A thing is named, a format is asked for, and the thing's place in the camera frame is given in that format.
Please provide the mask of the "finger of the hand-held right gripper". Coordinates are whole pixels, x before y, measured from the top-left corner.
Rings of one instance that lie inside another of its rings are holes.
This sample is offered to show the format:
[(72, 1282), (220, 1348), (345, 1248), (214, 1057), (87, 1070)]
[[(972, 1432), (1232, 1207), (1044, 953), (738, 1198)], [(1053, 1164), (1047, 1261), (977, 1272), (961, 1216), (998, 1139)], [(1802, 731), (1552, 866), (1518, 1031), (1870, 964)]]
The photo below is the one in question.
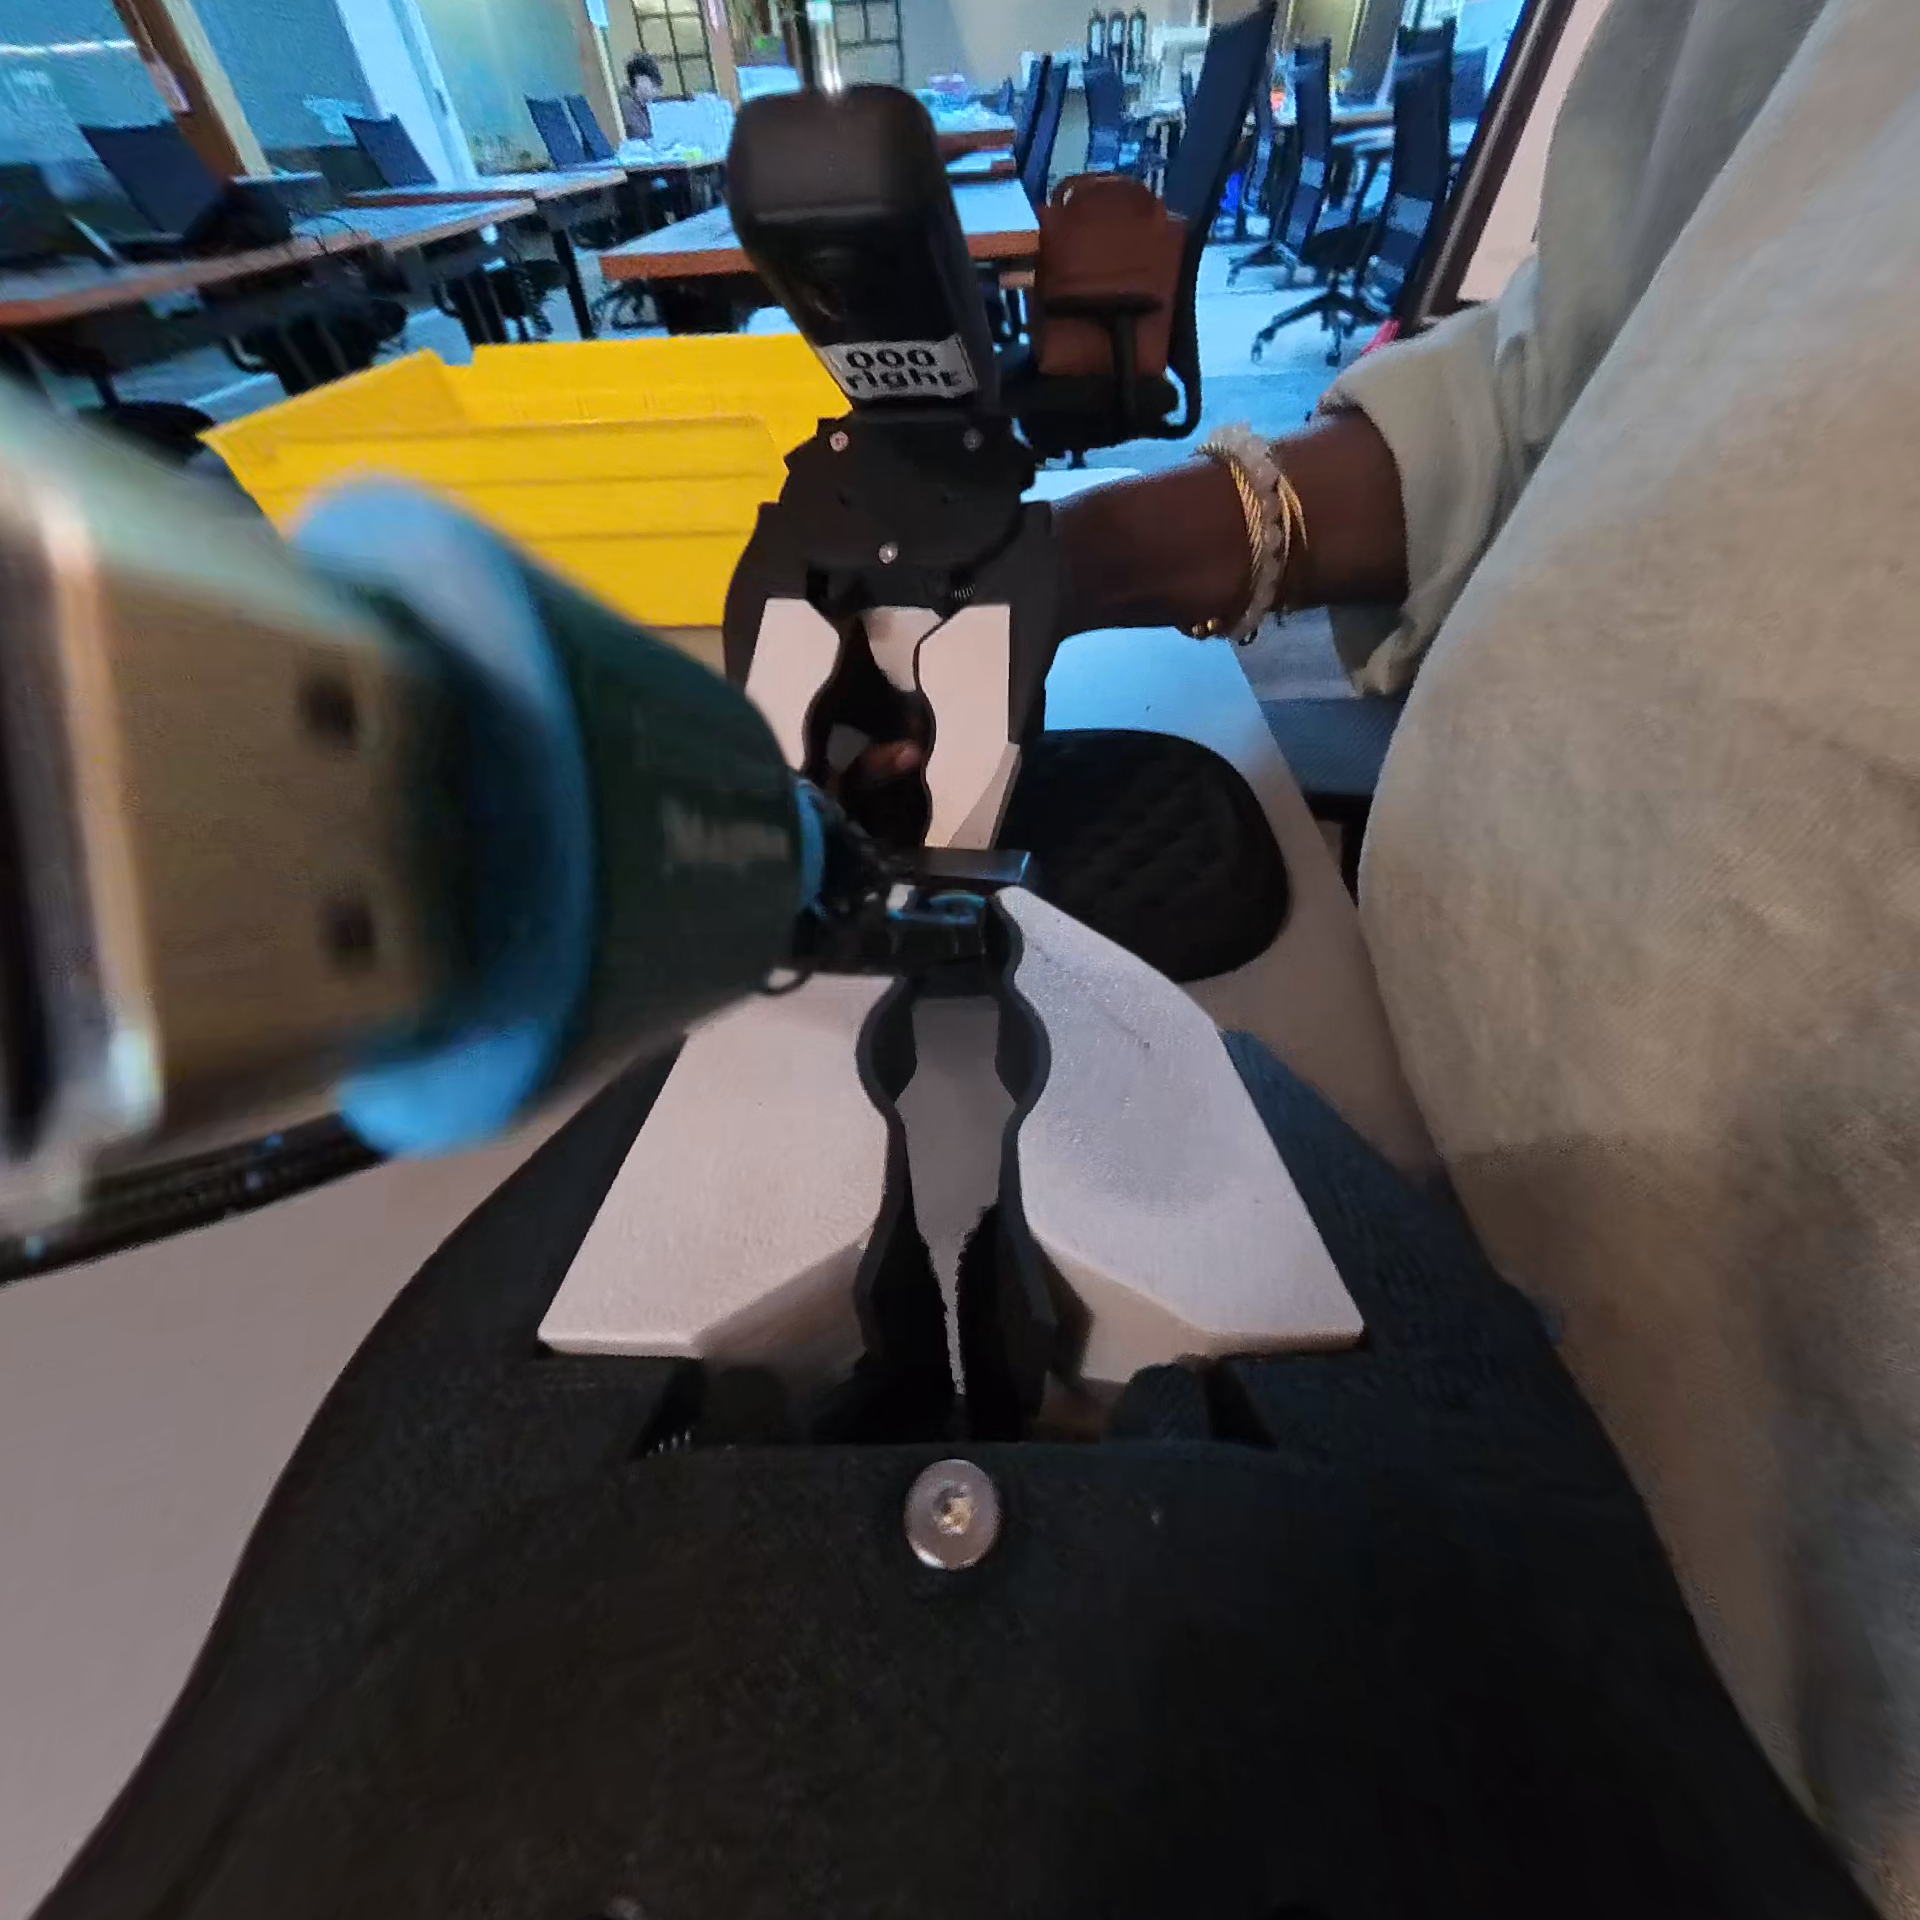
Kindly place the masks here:
[(1009, 721), (1012, 618), (1005, 607), (876, 611), (876, 666), (924, 708), (924, 844), (984, 853), (995, 844), (1022, 749)]
[(743, 691), (786, 767), (856, 827), (881, 829), (886, 777), (868, 768), (868, 757), (886, 744), (886, 678), (863, 627), (835, 622), (805, 601), (770, 601)]

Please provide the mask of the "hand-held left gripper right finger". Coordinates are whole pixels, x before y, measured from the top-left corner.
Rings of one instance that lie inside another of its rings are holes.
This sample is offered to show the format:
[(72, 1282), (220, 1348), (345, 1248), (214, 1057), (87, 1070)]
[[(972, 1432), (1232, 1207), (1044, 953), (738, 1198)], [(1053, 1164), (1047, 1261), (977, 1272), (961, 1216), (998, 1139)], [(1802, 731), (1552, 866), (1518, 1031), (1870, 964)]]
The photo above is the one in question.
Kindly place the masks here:
[(1359, 1344), (1363, 1321), (1210, 1017), (1028, 891), (986, 909), (986, 1065), (964, 1149), (968, 1389)]

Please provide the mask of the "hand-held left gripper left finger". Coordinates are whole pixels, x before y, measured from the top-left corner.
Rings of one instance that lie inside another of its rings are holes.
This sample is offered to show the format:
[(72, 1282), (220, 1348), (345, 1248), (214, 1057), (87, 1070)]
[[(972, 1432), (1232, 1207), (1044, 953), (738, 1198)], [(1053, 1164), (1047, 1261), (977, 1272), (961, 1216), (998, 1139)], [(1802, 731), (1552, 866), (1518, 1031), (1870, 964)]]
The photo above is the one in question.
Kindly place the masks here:
[(555, 1355), (935, 1364), (908, 1164), (910, 989), (816, 975), (677, 1052), (539, 1322)]

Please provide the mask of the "braided hdmi cable green plug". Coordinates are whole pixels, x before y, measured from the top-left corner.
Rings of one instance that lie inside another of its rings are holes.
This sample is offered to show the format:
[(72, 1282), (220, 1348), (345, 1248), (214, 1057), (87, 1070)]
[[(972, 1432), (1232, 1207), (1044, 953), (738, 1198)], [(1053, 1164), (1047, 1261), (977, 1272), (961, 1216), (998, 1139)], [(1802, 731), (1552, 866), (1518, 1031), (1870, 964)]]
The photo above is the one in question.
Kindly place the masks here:
[(804, 971), (886, 868), (749, 699), (438, 493), (289, 538), (4, 380), (4, 1285), (244, 1146), (509, 1134)]

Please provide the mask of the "yellow divided bin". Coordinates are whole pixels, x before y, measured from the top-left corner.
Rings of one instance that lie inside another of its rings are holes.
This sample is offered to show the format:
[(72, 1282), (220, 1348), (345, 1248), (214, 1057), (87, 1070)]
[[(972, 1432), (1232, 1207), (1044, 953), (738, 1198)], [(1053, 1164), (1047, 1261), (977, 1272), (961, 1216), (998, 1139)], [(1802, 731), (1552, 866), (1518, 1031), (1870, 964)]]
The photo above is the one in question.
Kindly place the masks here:
[(713, 633), (787, 455), (846, 408), (795, 334), (416, 351), (204, 444), (282, 533), (336, 485), (396, 478), (640, 624)]

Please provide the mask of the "person's right hand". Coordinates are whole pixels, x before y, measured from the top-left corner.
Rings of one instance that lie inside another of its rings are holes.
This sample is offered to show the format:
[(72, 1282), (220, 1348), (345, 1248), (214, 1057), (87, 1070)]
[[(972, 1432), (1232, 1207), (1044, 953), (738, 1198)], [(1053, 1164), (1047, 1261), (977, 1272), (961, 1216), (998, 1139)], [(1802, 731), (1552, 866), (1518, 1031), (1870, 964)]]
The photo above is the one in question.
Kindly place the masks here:
[(1219, 637), (1254, 607), (1267, 558), (1260, 496), (1215, 453), (1052, 509), (1053, 635), (1176, 629)]

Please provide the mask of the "black quilted wrist rest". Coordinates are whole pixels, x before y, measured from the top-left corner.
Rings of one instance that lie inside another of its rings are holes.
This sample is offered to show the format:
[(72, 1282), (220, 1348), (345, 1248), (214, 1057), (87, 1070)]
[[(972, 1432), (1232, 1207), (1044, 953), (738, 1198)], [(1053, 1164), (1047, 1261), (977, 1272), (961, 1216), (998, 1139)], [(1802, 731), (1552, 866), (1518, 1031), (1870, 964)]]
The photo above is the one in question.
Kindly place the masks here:
[(1249, 782), (1163, 733), (1044, 733), (1020, 759), (1000, 846), (1025, 888), (1167, 981), (1264, 958), (1284, 933), (1284, 853)]

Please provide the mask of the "wooden top office desk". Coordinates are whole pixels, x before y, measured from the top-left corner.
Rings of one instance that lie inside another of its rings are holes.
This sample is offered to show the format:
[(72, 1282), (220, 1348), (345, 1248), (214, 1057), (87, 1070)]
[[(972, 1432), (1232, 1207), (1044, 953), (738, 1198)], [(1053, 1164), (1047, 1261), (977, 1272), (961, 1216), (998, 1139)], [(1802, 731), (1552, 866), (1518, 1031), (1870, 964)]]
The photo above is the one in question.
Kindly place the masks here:
[[(949, 183), (968, 257), (994, 272), (1025, 271), (1042, 250), (1039, 216), (1017, 178)], [(662, 226), (596, 257), (612, 287), (756, 278), (726, 206)]]
[(531, 199), (356, 206), (308, 221), (289, 240), (247, 253), (167, 261), (64, 261), (1, 274), (1, 331), (31, 332), (147, 308), (293, 272), (371, 268), (422, 290), (498, 257), (498, 234), (538, 221)]

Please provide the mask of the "pale grey sweatshirt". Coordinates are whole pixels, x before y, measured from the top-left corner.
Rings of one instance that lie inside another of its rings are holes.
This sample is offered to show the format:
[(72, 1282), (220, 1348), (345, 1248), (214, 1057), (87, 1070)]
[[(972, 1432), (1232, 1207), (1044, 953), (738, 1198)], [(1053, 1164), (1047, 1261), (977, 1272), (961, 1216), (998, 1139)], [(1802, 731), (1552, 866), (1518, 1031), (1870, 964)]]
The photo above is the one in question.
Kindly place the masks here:
[(1337, 379), (1429, 1139), (1747, 1727), (1916, 1917), (1917, 7), (1612, 4), (1498, 301)]

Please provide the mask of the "row of black office chairs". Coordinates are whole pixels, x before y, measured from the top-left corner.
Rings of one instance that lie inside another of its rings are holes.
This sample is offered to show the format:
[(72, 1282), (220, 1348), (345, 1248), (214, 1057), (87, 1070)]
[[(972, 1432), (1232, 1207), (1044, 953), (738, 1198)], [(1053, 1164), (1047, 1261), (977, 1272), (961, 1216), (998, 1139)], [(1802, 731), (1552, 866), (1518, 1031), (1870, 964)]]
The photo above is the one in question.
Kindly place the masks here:
[(1466, 30), (1464, 13), (1415, 7), (1366, 99), (1335, 67), (1329, 37), (1300, 39), (1277, 58), (1255, 100), (1260, 150), (1239, 183), (1239, 213), (1264, 231), (1226, 281), (1267, 274), (1301, 297), (1260, 326), (1252, 365), (1313, 326), (1337, 370), (1403, 326), (1500, 67), (1501, 49)]

